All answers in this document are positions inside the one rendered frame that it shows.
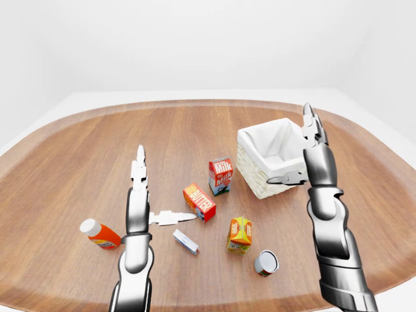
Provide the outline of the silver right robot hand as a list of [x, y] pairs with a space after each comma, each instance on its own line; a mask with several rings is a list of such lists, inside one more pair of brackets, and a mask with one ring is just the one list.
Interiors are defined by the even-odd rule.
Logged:
[[266, 182], [270, 185], [303, 185], [309, 181], [315, 186], [336, 186], [337, 169], [326, 132], [317, 113], [309, 103], [303, 107], [304, 126], [302, 134], [309, 147], [303, 150], [307, 173], [289, 172], [283, 176], [271, 177]]

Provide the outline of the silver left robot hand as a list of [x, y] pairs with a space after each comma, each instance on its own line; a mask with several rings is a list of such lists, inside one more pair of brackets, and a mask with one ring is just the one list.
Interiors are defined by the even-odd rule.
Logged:
[[138, 146], [136, 159], [131, 163], [131, 180], [133, 186], [129, 189], [126, 209], [127, 234], [147, 232], [151, 224], [170, 226], [196, 218], [192, 213], [175, 213], [168, 210], [155, 214], [150, 211], [146, 152], [141, 144]]

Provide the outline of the white wicker basket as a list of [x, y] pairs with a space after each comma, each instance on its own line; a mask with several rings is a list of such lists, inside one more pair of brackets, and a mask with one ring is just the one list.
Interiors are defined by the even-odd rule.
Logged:
[[307, 181], [301, 128], [288, 118], [239, 129], [237, 168], [259, 199]]

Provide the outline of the orange bottle with white cap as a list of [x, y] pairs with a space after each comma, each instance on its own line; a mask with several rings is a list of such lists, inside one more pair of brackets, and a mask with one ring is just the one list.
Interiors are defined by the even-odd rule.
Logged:
[[115, 249], [121, 244], [121, 237], [118, 234], [93, 218], [83, 221], [79, 229], [92, 242], [105, 250]]

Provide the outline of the small white and blue box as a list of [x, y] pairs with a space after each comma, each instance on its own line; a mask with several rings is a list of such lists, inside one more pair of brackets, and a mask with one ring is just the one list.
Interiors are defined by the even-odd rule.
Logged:
[[197, 255], [199, 253], [199, 246], [194, 241], [189, 239], [185, 234], [180, 232], [180, 230], [175, 230], [173, 236], [177, 242], [182, 244], [192, 254]]

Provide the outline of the red butter box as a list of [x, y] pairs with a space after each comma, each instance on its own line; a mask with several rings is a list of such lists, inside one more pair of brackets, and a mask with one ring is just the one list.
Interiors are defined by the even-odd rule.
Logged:
[[183, 196], [202, 221], [207, 222], [216, 214], [216, 203], [197, 184], [187, 186], [183, 190]]

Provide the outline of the red milk carton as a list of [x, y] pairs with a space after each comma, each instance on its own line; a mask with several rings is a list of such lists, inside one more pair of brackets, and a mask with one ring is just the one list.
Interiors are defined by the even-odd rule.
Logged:
[[215, 196], [230, 191], [233, 167], [230, 157], [209, 162], [209, 186]]

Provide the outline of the orange juice carton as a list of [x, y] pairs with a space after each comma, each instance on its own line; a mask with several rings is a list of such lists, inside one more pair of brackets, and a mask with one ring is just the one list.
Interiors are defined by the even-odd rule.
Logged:
[[243, 216], [232, 218], [227, 241], [229, 253], [245, 255], [252, 244], [252, 223]]

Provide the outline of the red and white tin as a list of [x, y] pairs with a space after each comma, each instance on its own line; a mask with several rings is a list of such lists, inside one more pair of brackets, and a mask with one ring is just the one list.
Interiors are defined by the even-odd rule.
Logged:
[[254, 267], [259, 275], [267, 277], [275, 273], [279, 269], [280, 264], [272, 251], [263, 250], [255, 259]]

